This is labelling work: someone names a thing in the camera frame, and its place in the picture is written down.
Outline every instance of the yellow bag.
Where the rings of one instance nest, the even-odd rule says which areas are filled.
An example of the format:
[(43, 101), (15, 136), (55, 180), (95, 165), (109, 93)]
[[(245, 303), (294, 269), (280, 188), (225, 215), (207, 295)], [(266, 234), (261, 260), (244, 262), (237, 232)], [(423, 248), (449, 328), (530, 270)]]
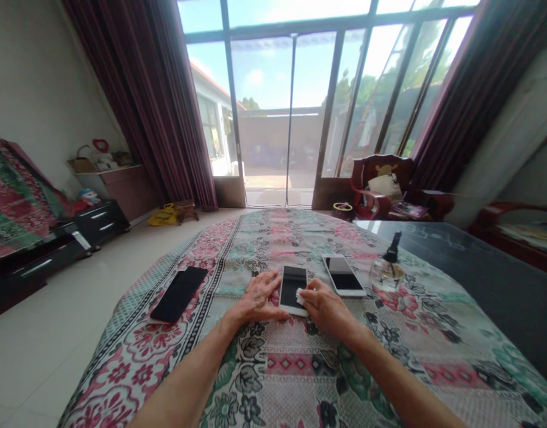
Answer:
[(175, 224), (180, 211), (174, 209), (174, 204), (166, 204), (162, 209), (157, 210), (149, 219), (150, 226), (162, 226)]

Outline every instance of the curtain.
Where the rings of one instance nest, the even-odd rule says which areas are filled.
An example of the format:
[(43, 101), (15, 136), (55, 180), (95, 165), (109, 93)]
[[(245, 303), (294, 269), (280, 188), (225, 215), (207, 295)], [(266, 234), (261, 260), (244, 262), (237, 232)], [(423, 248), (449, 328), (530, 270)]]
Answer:
[(547, 47), (547, 0), (483, 0), (435, 113), (411, 185), (451, 191), (533, 59)]
[(161, 201), (218, 209), (176, 0), (63, 0)]

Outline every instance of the hand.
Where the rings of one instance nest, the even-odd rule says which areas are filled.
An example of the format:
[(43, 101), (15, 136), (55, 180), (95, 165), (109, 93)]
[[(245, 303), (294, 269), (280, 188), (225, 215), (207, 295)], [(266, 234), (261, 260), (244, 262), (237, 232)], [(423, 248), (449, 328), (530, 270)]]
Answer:
[(317, 327), (345, 345), (362, 328), (341, 297), (317, 278), (307, 284), (307, 289), (300, 295), (305, 300), (303, 306)]
[(240, 325), (250, 321), (289, 319), (290, 315), (286, 311), (270, 305), (268, 301), (269, 296), (281, 284), (281, 276), (277, 276), (277, 270), (269, 270), (250, 280), (246, 293), (228, 310)]

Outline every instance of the wooden chair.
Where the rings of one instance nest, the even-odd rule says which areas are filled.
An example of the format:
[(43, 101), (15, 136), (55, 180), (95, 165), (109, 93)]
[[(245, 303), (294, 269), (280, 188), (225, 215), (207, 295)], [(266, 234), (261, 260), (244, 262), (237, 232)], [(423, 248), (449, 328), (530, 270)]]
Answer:
[(468, 232), (482, 241), (516, 257), (528, 265), (547, 272), (547, 252), (533, 247), (527, 241), (514, 239), (505, 235), (498, 225), (501, 216), (515, 210), (535, 210), (547, 212), (547, 206), (529, 205), (516, 202), (493, 202), (477, 214), (476, 221)]
[(411, 158), (401, 158), (396, 155), (372, 155), (363, 159), (355, 159), (351, 185), (355, 191), (353, 208), (360, 219), (415, 221), (393, 214), (392, 203), (388, 196), (365, 190), (369, 180), (380, 175), (396, 174), (404, 200), (413, 205), (428, 207), (428, 213), (420, 221), (443, 221), (446, 214), (454, 208), (450, 195), (434, 190), (419, 190), (410, 188), (409, 182), (414, 171), (414, 161)]

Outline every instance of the drawer handle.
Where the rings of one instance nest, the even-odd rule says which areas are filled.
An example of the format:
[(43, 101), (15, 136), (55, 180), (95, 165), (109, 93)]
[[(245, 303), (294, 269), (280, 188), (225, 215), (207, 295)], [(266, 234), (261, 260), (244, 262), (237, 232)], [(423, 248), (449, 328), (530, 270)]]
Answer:
[(100, 228), (99, 230), (105, 230), (105, 229), (109, 229), (111, 226), (113, 226), (115, 223), (110, 223), (108, 224), (107, 226), (103, 226), (102, 228)]
[(107, 214), (107, 211), (103, 211), (101, 214), (97, 214), (97, 215), (92, 216), (92, 219), (95, 220), (96, 218), (102, 217), (105, 214)]
[(29, 273), (34, 272), (35, 270), (38, 270), (38, 269), (40, 269), (40, 268), (43, 268), (45, 265), (47, 265), (47, 264), (49, 264), (49, 263), (51, 263), (51, 262), (52, 262), (52, 259), (48, 259), (48, 260), (46, 260), (45, 262), (40, 263), (39, 265), (34, 266), (34, 267), (31, 268), (30, 270), (27, 270), (26, 272), (22, 273), (20, 276), (26, 276), (26, 275), (28, 275)]

